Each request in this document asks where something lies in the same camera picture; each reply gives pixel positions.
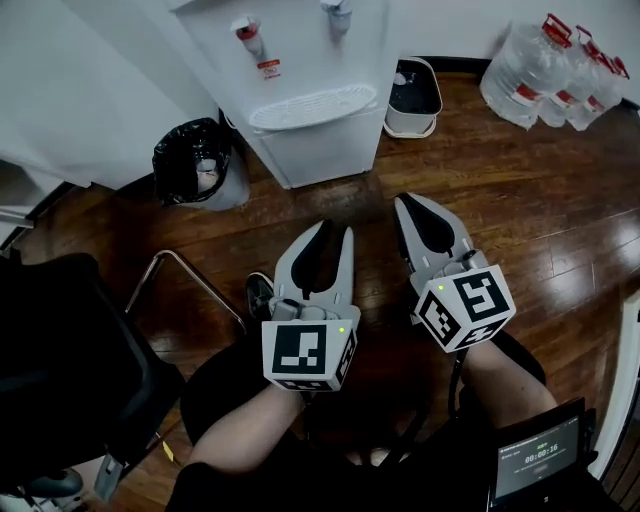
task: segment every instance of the chair leg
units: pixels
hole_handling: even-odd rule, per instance
[[[173,259],[175,259],[180,264],[180,266],[184,270],[186,270],[187,274],[189,274],[196,283],[198,283],[202,288],[204,288],[204,290],[211,297],[213,297],[213,299],[215,299],[215,301],[218,304],[220,304],[223,308],[225,308],[227,312],[233,318],[235,318],[235,320],[240,324],[240,327],[242,327],[242,330],[244,331],[244,333],[245,334],[247,333],[247,326],[244,320],[242,319],[240,312],[235,308],[235,306],[231,304],[218,290],[216,290],[216,288],[209,281],[207,281],[207,279],[200,272],[198,272],[187,260],[185,260],[177,252],[171,251],[169,249],[164,249],[158,252],[153,257],[153,259],[151,260],[151,263],[147,267],[147,270],[145,270],[144,274],[142,275],[142,278],[138,282],[136,289],[133,291],[133,295],[131,295],[129,304],[127,304],[127,307],[124,310],[125,313],[129,314],[131,312],[131,309],[133,308],[134,304],[136,303],[136,301],[140,296],[140,292],[142,291],[142,288],[148,281],[153,280],[153,278],[156,275],[156,272],[160,268],[160,265],[162,264],[162,262],[167,256],[171,256]]]

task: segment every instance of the digital display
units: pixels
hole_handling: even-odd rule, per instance
[[[575,463],[579,435],[576,416],[525,441],[498,449],[495,497],[517,492]]]

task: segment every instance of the white wall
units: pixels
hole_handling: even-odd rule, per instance
[[[11,135],[0,137],[0,157],[120,188],[151,172],[153,147],[168,130],[215,114],[212,98],[194,77],[183,79],[184,65],[140,13],[136,24],[126,2],[68,3],[82,14],[100,7],[96,19],[117,11],[127,58],[61,0],[0,2],[0,132]]]
[[[511,20],[542,23],[548,12],[568,25],[583,25],[604,52],[625,62],[631,75],[625,97],[640,104],[638,0],[395,1],[404,55],[491,58]]]

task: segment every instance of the shoe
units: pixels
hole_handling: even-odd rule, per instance
[[[273,297],[273,281],[262,272],[251,272],[247,276],[245,289],[249,316],[260,322],[270,320],[269,300]]]

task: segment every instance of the small trash bin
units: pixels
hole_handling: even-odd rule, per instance
[[[389,98],[384,129],[391,137],[428,137],[436,128],[442,98],[436,75],[429,63],[418,57],[398,61]]]
[[[175,127],[153,151],[156,194],[164,206],[222,211],[249,199],[249,177],[231,129],[211,118]]]

